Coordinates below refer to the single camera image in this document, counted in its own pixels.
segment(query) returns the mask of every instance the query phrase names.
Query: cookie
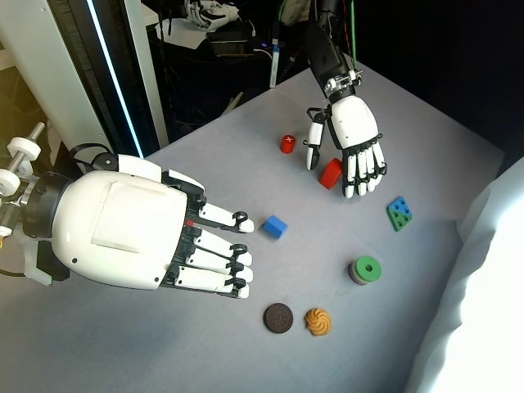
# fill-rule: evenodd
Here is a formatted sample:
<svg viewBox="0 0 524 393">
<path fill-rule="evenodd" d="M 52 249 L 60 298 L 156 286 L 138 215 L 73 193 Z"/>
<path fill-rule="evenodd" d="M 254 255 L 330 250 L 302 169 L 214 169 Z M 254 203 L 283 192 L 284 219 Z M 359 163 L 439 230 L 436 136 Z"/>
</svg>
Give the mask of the cookie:
<svg viewBox="0 0 524 393">
<path fill-rule="evenodd" d="M 286 305 L 275 303 L 265 310 L 264 324 L 273 333 L 285 333 L 293 324 L 293 313 Z"/>
<path fill-rule="evenodd" d="M 314 336 L 323 336 L 331 331 L 331 317 L 325 309 L 311 309 L 305 315 L 307 328 Z"/>
</svg>

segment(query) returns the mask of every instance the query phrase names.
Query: red block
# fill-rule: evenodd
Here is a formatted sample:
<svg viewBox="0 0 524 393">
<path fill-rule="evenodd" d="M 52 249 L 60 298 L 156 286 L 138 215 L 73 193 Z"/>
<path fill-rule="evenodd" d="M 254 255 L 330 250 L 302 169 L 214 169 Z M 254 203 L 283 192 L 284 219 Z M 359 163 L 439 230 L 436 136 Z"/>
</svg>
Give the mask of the red block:
<svg viewBox="0 0 524 393">
<path fill-rule="evenodd" d="M 338 183 L 338 180 L 342 176 L 342 161 L 338 158 L 333 158 L 329 164 L 326 165 L 322 176 L 320 177 L 320 184 L 322 184 L 328 190 L 331 190 L 335 187 L 335 184 Z"/>
<path fill-rule="evenodd" d="M 282 153 L 289 154 L 295 148 L 296 139 L 292 135 L 284 135 L 282 138 L 282 143 L 280 145 L 280 150 Z"/>
</svg>

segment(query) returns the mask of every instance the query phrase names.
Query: green ring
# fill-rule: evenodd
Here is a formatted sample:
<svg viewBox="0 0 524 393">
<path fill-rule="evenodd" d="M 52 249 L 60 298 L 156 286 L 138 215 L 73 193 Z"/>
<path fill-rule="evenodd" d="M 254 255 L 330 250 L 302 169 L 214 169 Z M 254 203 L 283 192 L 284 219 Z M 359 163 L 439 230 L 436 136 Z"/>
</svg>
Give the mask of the green ring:
<svg viewBox="0 0 524 393">
<path fill-rule="evenodd" d="M 377 281 L 382 275 L 380 264 L 371 256 L 361 256 L 355 262 L 356 273 L 365 282 Z"/>
</svg>

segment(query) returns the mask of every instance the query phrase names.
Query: led light strip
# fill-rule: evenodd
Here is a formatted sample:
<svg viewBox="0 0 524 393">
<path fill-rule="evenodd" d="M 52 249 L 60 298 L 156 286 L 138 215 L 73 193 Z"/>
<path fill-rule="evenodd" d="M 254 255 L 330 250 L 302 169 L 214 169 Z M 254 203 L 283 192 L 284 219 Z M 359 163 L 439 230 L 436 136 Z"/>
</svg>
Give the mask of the led light strip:
<svg viewBox="0 0 524 393">
<path fill-rule="evenodd" d="M 118 83 L 118 79 L 116 78 L 115 68 L 113 67 L 113 62 L 111 61 L 109 51 L 107 50 L 106 40 L 104 39 L 104 35 L 102 34 L 102 28 L 100 27 L 100 22 L 98 21 L 97 12 L 95 11 L 95 6 L 93 5 L 93 0 L 87 0 L 87 2 L 89 12 L 91 13 L 91 17 L 93 18 L 93 23 L 95 24 L 95 30 L 97 31 L 98 40 L 102 45 L 102 51 L 104 52 L 104 57 L 106 58 L 106 63 L 109 67 L 109 72 L 111 73 L 113 84 L 115 84 L 115 89 L 120 100 L 120 105 L 124 110 L 124 115 L 125 119 L 128 122 L 129 130 L 131 131 L 131 135 L 133 136 L 134 144 L 137 147 L 138 155 L 140 156 L 140 158 L 144 158 L 144 155 L 142 154 L 142 149 L 140 148 L 140 143 L 138 143 L 137 134 L 134 132 L 133 123 L 131 122 L 131 118 L 129 117 L 128 107 L 125 105 L 124 96 L 122 95 L 122 90 L 120 89 L 120 84 Z"/>
</svg>

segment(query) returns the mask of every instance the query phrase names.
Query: gray table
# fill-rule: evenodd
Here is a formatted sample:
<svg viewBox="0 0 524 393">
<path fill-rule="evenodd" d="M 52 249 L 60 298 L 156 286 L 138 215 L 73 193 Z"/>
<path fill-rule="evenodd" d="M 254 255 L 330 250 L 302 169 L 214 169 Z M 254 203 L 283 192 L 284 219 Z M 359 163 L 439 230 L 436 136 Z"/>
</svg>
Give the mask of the gray table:
<svg viewBox="0 0 524 393">
<path fill-rule="evenodd" d="M 390 166 L 362 199 L 318 183 L 340 156 L 329 135 L 313 172 L 300 142 L 289 156 L 278 149 L 285 133 L 304 139 L 306 107 L 323 104 L 308 70 L 151 157 L 255 221 L 253 234 L 228 236 L 255 258 L 248 300 L 133 291 L 75 275 L 51 289 L 0 277 L 0 391 L 401 391 L 460 247 L 455 222 L 503 155 L 371 70 L 359 95 L 385 134 Z M 399 195 L 414 220 L 395 233 L 385 208 Z M 270 215 L 289 224 L 279 241 L 260 230 Z M 365 288 L 346 275 L 361 255 L 383 267 Z M 286 334 L 262 323 L 273 302 L 295 315 Z M 332 315 L 329 335 L 305 330 L 312 307 Z"/>
</svg>

